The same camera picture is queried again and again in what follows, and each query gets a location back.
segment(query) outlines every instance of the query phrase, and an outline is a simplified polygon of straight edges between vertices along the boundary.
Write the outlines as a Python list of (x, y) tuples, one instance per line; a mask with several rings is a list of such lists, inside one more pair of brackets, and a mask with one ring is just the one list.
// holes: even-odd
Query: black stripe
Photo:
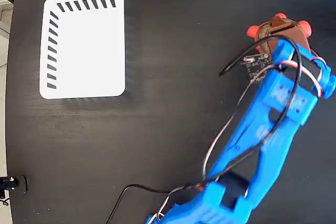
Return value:
[(92, 3), (93, 3), (94, 7), (95, 7), (96, 9), (98, 9), (97, 1), (96, 1), (96, 0), (91, 0), (91, 1), (92, 1)]
[(53, 76), (52, 74), (49, 74), (49, 73), (47, 74), (47, 78), (56, 80), (56, 76)]
[(50, 11), (50, 15), (52, 16), (52, 17), (54, 17), (55, 19), (57, 19), (58, 20), (58, 17), (56, 16), (56, 14), (55, 13), (53, 13), (52, 11)]
[(110, 0), (110, 2), (111, 2), (111, 4), (112, 4), (113, 7), (116, 6), (116, 3), (114, 2), (114, 0)]
[(53, 38), (50, 38), (48, 39), (51, 43), (54, 43), (55, 45), (57, 45), (57, 41), (55, 41)]
[(77, 7), (78, 10), (82, 10), (82, 8), (80, 8), (80, 5), (79, 5), (78, 1), (74, 1), (74, 4), (75, 4), (75, 6)]
[(89, 10), (90, 6), (89, 6), (88, 2), (86, 0), (83, 0), (83, 3), (85, 5), (86, 9)]
[(50, 23), (51, 23), (53, 26), (55, 26), (56, 28), (58, 28), (58, 25), (57, 25), (55, 22), (53, 22), (52, 20), (50, 20)]
[(56, 88), (55, 85), (53, 85), (53, 84), (51, 84), (51, 83), (49, 83), (49, 82), (47, 82), (47, 87), (48, 87), (48, 88), (52, 88), (52, 89), (55, 89), (55, 88)]
[(58, 36), (58, 34), (57, 34), (54, 30), (52, 30), (51, 28), (49, 28), (49, 32), (50, 32), (51, 34), (55, 35), (55, 36)]
[(50, 64), (47, 64), (47, 68), (53, 70), (53, 71), (56, 71), (56, 68)]
[(57, 54), (57, 51), (54, 48), (52, 48), (51, 46), (48, 46), (48, 50)]
[(107, 4), (106, 4), (106, 1), (105, 0), (100, 0), (101, 3), (103, 4), (104, 8), (107, 8)]
[(50, 55), (48, 55), (48, 60), (52, 60), (54, 62), (57, 62), (57, 60), (54, 57), (50, 56)]
[(70, 11), (72, 11), (72, 12), (74, 11), (74, 9), (72, 9), (72, 6), (70, 5), (69, 2), (65, 2), (65, 4), (68, 6), (68, 8), (69, 8)]
[(65, 10), (64, 10), (62, 4), (61, 4), (61, 3), (57, 3), (57, 5), (58, 5), (58, 7), (61, 9), (61, 11), (65, 13)]

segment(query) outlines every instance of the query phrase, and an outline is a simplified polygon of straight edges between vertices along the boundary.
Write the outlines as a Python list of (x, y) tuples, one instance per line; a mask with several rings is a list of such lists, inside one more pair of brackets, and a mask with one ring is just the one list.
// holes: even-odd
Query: white floor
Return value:
[[(5, 145), (5, 93), (8, 40), (0, 36), (0, 177), (7, 176), (6, 145)], [(10, 205), (4, 206), (0, 202), (0, 224), (12, 224)]]

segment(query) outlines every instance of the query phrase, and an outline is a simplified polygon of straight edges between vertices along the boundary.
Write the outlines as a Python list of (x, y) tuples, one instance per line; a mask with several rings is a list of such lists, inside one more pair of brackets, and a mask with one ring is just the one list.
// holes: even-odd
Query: blue robotic arm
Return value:
[[(301, 55), (309, 62), (314, 55), (298, 45)], [(281, 40), (272, 54), (274, 65), (288, 60), (294, 53), (293, 46)], [(320, 69), (319, 84), (322, 96), (329, 98), (335, 90), (336, 77), (331, 75), (331, 69), (320, 60), (314, 60)], [(262, 141), (274, 127), (275, 122), (269, 117), (271, 111), (284, 110), (289, 99), (294, 82), (283, 72), (276, 69), (268, 71), (265, 79), (241, 120), (236, 131), (230, 138), (220, 157), (207, 174), (211, 178), (242, 153)], [(193, 200), (183, 205), (175, 205), (161, 218), (162, 224), (244, 224), (250, 213), (262, 201), (268, 190), (278, 178), (291, 141), (298, 128), (305, 124), (318, 98), (299, 86), (291, 102), (286, 118), (275, 133), (260, 148), (257, 170), (246, 187), (246, 192), (236, 197), (232, 206), (225, 205), (224, 199), (231, 188), (226, 182), (210, 182)]]

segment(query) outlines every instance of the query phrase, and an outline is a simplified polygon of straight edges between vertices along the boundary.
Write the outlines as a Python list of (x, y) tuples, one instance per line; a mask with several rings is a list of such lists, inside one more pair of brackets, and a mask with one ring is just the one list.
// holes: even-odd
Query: black tabletop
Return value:
[[(44, 1), (15, 0), (10, 33), (7, 166), (29, 179), (27, 194), (11, 194), (14, 224), (104, 223), (126, 184), (170, 189), (200, 178), (206, 150), (248, 81), (242, 68), (217, 74), (252, 42), (250, 25), (277, 12), (307, 20), (311, 46), (336, 68), (336, 0), (125, 0), (125, 93), (45, 100)], [(335, 223), (335, 106), (334, 98), (317, 105), (250, 223)], [(132, 189), (113, 223), (144, 223), (163, 199)]]

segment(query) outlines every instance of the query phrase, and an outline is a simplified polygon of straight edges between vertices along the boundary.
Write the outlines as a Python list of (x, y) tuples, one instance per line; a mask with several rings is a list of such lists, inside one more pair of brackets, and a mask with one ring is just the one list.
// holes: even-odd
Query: circuit board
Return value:
[[(249, 55), (245, 56), (240, 64), (246, 67), (248, 77), (252, 80), (261, 69), (272, 64), (272, 58), (270, 54)], [(259, 76), (255, 82), (261, 82), (265, 76), (266, 72)]]

